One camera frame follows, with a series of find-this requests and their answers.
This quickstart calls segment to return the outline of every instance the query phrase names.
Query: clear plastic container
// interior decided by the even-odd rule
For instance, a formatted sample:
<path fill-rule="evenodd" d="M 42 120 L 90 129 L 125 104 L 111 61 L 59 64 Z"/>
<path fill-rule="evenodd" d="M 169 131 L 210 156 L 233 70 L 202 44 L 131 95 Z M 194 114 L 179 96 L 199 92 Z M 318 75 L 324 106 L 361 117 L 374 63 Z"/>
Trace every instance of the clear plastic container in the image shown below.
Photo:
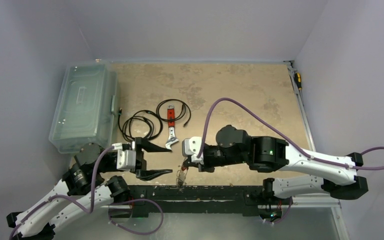
<path fill-rule="evenodd" d="M 104 62 L 67 67 L 49 141 L 62 154 L 78 153 L 82 146 L 112 143 L 118 114 L 117 74 Z"/>

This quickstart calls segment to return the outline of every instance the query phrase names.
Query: red wrench handle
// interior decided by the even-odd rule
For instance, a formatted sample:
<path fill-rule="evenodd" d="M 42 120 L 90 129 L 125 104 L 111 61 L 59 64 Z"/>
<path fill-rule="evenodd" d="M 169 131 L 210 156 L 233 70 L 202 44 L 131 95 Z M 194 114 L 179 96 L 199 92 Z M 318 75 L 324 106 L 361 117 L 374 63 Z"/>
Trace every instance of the red wrench handle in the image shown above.
<path fill-rule="evenodd" d="M 174 127 L 175 126 L 175 121 L 174 121 L 174 119 L 175 119 L 175 107 L 172 105 L 168 106 L 167 119 L 168 119 L 168 127 Z"/>

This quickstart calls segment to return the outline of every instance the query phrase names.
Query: black cable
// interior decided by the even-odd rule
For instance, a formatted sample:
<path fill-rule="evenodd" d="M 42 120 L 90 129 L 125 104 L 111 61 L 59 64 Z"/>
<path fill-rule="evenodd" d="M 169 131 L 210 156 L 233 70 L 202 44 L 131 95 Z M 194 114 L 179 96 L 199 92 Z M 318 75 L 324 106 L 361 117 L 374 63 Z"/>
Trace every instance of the black cable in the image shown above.
<path fill-rule="evenodd" d="M 146 114 L 150 114 L 150 115 L 152 115 L 158 119 L 159 131 L 156 134 L 154 134 L 155 125 L 149 118 L 144 117 L 144 116 L 137 116 L 137 114 L 142 113 L 142 112 L 144 112 Z M 124 140 L 126 140 L 127 142 L 133 142 L 135 140 L 135 137 L 132 136 L 132 122 L 133 122 L 133 120 L 139 120 L 141 122 L 146 123 L 146 125 L 148 125 L 149 131 L 146 134 L 146 136 L 143 137 L 146 140 L 150 141 L 150 140 L 157 138 L 161 134 L 161 132 L 163 131 L 163 122 L 157 116 L 157 114 L 155 114 L 155 112 L 153 112 L 151 110 L 137 111 L 135 114 L 133 114 L 133 116 L 131 116 L 129 119 L 127 119 L 126 122 L 124 122 L 123 127 L 120 126 L 121 115 L 122 115 L 122 110 L 120 109 L 118 111 L 118 121 L 117 121 L 118 122 L 118 129 L 120 130 L 121 135 L 123 136 Z"/>
<path fill-rule="evenodd" d="M 167 100 L 164 100 L 164 101 L 160 102 L 160 103 L 158 104 L 158 106 L 156 106 L 156 110 L 155 110 L 156 115 L 157 115 L 158 118 L 159 118 L 160 120 L 162 120 L 163 122 L 168 122 L 168 121 L 169 121 L 168 119 L 166 119 L 166 118 L 162 118 L 162 117 L 161 117 L 161 115 L 160 115 L 160 108 L 161 108 L 161 106 L 162 106 L 163 104 L 165 104 L 165 103 L 167 103 L 167 102 L 170 102 L 170 101 L 176 101 L 176 102 L 181 103 L 181 111 L 180 111 L 179 116 L 176 116 L 176 117 L 175 117 L 173 120 L 171 120 L 171 121 L 177 121 L 177 120 L 180 120 L 181 118 L 183 118 L 183 117 L 185 116 L 187 110 L 189 110 L 189 117 L 188 117 L 187 121 L 183 124 L 183 127 L 185 127 L 185 126 L 189 123 L 189 121 L 191 120 L 192 112 L 191 112 L 191 109 L 189 108 L 189 106 L 188 106 L 184 101 L 182 101 L 182 100 L 171 98 L 171 99 L 167 99 Z"/>

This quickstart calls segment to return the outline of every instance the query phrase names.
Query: white wall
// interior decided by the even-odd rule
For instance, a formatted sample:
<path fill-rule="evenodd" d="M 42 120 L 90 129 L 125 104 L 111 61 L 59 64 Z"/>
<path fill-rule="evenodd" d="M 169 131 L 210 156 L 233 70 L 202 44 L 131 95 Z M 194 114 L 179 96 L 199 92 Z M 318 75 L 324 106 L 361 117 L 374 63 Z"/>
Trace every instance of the white wall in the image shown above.
<path fill-rule="evenodd" d="M 330 0 L 295 66 L 318 151 L 384 146 L 384 1 Z M 365 166 L 384 165 L 384 151 Z M 384 239 L 384 170 L 359 171 L 369 192 L 341 201 L 352 240 Z"/>
<path fill-rule="evenodd" d="M 327 0 L 68 0 L 94 57 L 121 61 L 284 61 Z"/>
<path fill-rule="evenodd" d="M 68 158 L 48 141 L 66 62 L 91 60 L 63 0 L 0 0 L 0 239 L 6 215 L 33 205 Z"/>

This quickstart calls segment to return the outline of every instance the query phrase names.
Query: stained wooden surface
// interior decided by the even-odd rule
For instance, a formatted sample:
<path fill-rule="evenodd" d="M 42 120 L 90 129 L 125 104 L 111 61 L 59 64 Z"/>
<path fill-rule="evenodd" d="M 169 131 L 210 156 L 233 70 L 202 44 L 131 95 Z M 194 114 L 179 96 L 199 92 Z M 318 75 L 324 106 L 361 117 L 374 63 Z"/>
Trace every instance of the stained wooden surface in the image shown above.
<path fill-rule="evenodd" d="M 172 153 L 145 153 L 149 170 L 173 169 L 173 173 L 152 181 L 138 180 L 129 172 L 116 173 L 122 175 L 129 185 L 175 185 L 176 172 L 184 160 L 181 141 L 193 136 L 202 136 L 210 106 L 222 97 L 242 103 L 289 136 L 300 147 L 308 149 L 305 128 L 286 65 L 122 63 L 113 64 L 113 68 L 117 71 L 121 92 L 121 124 L 139 110 L 155 111 L 158 103 L 165 99 L 183 100 L 192 111 L 191 120 L 186 127 L 182 125 L 187 117 L 176 121 L 175 134 L 180 141 L 172 145 Z M 181 104 L 171 104 L 174 104 L 178 115 Z M 161 107 L 160 114 L 163 117 L 167 116 L 167 106 L 168 103 Z M 221 102 L 213 111 L 206 143 L 214 145 L 217 131 L 226 125 L 244 129 L 250 136 L 279 137 L 240 107 L 231 102 Z M 143 122 L 135 122 L 132 129 L 135 137 L 144 136 L 149 130 Z M 168 136 L 168 126 L 164 123 L 161 135 L 152 142 L 164 147 Z M 124 142 L 120 132 L 117 132 L 117 141 Z M 113 175 L 114 173 L 106 173 L 103 177 L 108 179 Z M 196 168 L 190 168 L 186 184 L 261 185 L 268 177 L 289 178 L 299 175 L 301 174 L 287 171 L 258 173 L 249 170 L 246 164 L 239 164 L 218 167 L 214 173 L 198 172 Z"/>

